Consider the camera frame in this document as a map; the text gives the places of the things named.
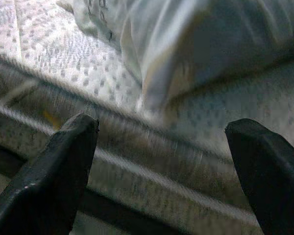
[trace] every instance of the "pillowcase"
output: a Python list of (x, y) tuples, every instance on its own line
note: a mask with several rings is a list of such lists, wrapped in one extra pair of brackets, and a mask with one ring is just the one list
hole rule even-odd
[(121, 48), (157, 110), (220, 76), (294, 54), (294, 0), (62, 0), (79, 28)]

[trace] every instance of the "yellow object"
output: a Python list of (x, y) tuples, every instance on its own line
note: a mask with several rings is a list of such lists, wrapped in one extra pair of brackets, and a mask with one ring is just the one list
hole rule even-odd
[(61, 123), (59, 119), (52, 116), (50, 113), (48, 113), (46, 110), (43, 111), (43, 115), (45, 119), (47, 119), (48, 122), (50, 122), (53, 126), (53, 128), (57, 131), (61, 128)]

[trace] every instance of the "white mattress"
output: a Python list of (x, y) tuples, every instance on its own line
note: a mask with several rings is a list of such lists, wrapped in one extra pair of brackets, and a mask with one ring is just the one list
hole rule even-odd
[(294, 62), (217, 82), (181, 99), (164, 117), (138, 109), (141, 85), (119, 52), (85, 36), (52, 0), (0, 1), (0, 55), (50, 83), (230, 158), (228, 122), (252, 118), (294, 145)]
[[(28, 81), (33, 83), (20, 93)], [(207, 84), (162, 116), (139, 107), (141, 92), (120, 53), (84, 35), (55, 1), (0, 0), (0, 105), (6, 108), (0, 112), (12, 118), (15, 111), (48, 124), (42, 115), (47, 110), (63, 123), (86, 111), (100, 119), (101, 148), (246, 210), (224, 133), (227, 123), (254, 119), (294, 146), (294, 60)], [(8, 105), (13, 99), (18, 102)], [(11, 140), (10, 147), (21, 151)]]

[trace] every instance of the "white pillow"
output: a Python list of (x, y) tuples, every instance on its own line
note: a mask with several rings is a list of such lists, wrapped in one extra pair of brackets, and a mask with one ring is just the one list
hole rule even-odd
[(294, 0), (74, 0), (77, 25), (121, 46), (143, 105), (294, 54)]

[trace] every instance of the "bed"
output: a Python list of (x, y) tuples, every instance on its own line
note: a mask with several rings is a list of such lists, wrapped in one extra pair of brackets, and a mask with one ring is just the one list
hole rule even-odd
[(190, 233), (262, 234), (224, 129), (251, 118), (294, 146), (294, 59), (203, 86), (165, 118), (141, 93), (120, 53), (55, 1), (0, 0), (1, 145), (30, 159), (85, 112), (100, 120), (90, 189)]

